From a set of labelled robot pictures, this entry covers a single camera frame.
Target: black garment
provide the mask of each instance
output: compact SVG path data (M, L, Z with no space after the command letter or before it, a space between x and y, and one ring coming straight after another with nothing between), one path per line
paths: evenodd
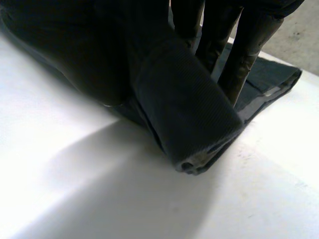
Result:
M138 117L177 170L196 173L240 133L233 107L168 25L168 2L97 0L88 9L72 0L28 3L34 8L15 2L1 11L11 38L102 103L121 102L116 89L128 86ZM61 4L66 9L59 17Z
M169 22L173 27L172 13L169 15ZM197 41L193 51L196 52L196 48L200 41L200 32L197 35ZM228 55L230 53L232 45L227 44L223 54L217 62L217 66L212 74L212 80L217 82ZM255 65L250 72L247 81L243 87L241 95L235 106L235 111L240 116L244 123L244 128L251 122L251 120L266 107L271 105L280 97L288 93L292 87L297 83L302 72L296 67L283 65L277 62L268 61L263 58L257 58ZM131 98L126 104L114 109L124 117L144 126L145 121L137 113L138 108L135 98ZM218 158L227 150L227 148L234 142L237 137L233 137L229 142L222 144L217 149L214 149L211 159L202 167L196 168L192 173L194 175L201 174L207 171Z

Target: ribbed knit fabric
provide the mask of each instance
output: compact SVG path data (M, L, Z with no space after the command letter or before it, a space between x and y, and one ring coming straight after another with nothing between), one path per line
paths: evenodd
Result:
M155 23L156 28L152 31L144 31L152 26L145 22L144 28L131 28L125 33L129 38L122 47L124 52L129 50L128 80L132 96L125 104L113 109L147 127L176 170L197 175L208 170L231 145L243 130L242 122L247 125L262 109L288 92L301 72L258 59L235 108L237 114L208 72L172 30L163 25L163 21ZM21 42L28 33L18 31L17 39L12 31L6 32L13 42L22 45L37 60L45 62L52 71L58 71L55 64L48 61L50 57L45 55L50 52L50 47L58 45L46 45L48 52L39 53L34 43L30 46L28 41ZM101 42L107 34L96 36L101 37Z

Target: white table surface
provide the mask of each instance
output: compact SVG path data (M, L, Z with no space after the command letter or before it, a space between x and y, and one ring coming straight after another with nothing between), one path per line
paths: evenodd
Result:
M0 238L319 239L318 135L304 72L207 173L180 174L0 35Z

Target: black cloth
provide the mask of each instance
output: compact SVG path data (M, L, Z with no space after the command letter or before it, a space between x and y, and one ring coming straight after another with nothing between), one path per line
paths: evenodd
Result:
M244 90L243 98L239 99L240 103L237 106L239 108L235 109L238 112L236 114L208 72L184 47L183 42L173 31L162 21L145 21L143 14L147 12L147 8L141 9L139 6L132 5L130 13L123 13L113 11L114 9L110 6L106 6L105 9L103 7L103 5L98 7L102 9L102 15L97 14L99 15L99 19L96 19L98 23L90 22L97 30L93 36L98 38L92 42L106 45L103 49L118 51L97 53L97 46L92 46L89 44L90 41L86 41L92 40L92 35L80 34L80 30L87 30L90 24L69 24L69 20L77 21L77 18L74 18L76 15L70 16L67 23L57 21L52 24L54 19L50 18L49 27L46 25L47 21L40 21L41 25L31 24L32 21L36 24L37 20L41 20L42 17L38 15L32 18L28 14L14 14L17 18L24 15L30 17L31 21L26 25L12 19L6 11L1 12L1 18L5 22L7 36L12 41L23 46L47 67L61 71L73 85L75 82L75 86L83 86L82 81L85 81L84 86L88 85L90 88L89 95L98 101L103 102L105 97L108 98L107 93L112 89L107 87L109 80L116 85L115 90L122 89L122 81L125 83L129 81L131 97L123 105L112 109L146 127L178 171L195 175L206 171L240 134L243 124L246 125L265 106L289 91L300 76L301 72L296 68L258 60L254 68L259 69L260 72L257 72L252 79L248 79L244 87L247 90ZM113 19L112 14L120 19ZM120 27L123 23L121 14L130 24L127 32L123 33L126 36L125 41L116 42L114 39L118 39L123 31ZM78 38L69 35L69 30L71 33L78 33L75 35ZM65 33L68 34L67 41L62 37ZM78 51L76 51L74 44L83 42L85 45L80 45L81 48L77 48ZM108 63L112 61L113 56L117 59L115 62L125 62L122 59L125 53L128 56L128 79L124 79L123 74L119 72L119 68L123 65L112 63L111 70L108 69ZM269 75L267 70L269 66L274 69L273 75ZM120 84L114 77L113 70L121 76ZM76 76L81 75L81 72L85 74L78 79L70 72L76 72ZM93 81L95 85L90 84L91 73L99 77L98 81ZM107 91L104 92L103 87L99 88L100 84L105 86Z
M173 27L171 11L169 13L169 22ZM194 52L199 44L200 35L201 33L199 32L193 49ZM227 44L223 54L218 60L217 66L212 74L212 81L217 82L230 53L231 46L231 44ZM244 130L244 128L258 113L288 93L297 83L301 74L301 70L296 67L268 61L258 57L235 106L235 111L238 113L244 124L242 130ZM150 127L149 125L146 125L145 121L139 114L137 114L136 104L136 99L131 98L124 105L115 107L114 109L124 117L142 125L143 127ZM152 130L152 128L151 132L153 132L155 139L157 139L156 133ZM229 142L218 148L211 160L203 167L197 168L196 172L193 174L197 175L207 171L236 138L237 137L232 138Z

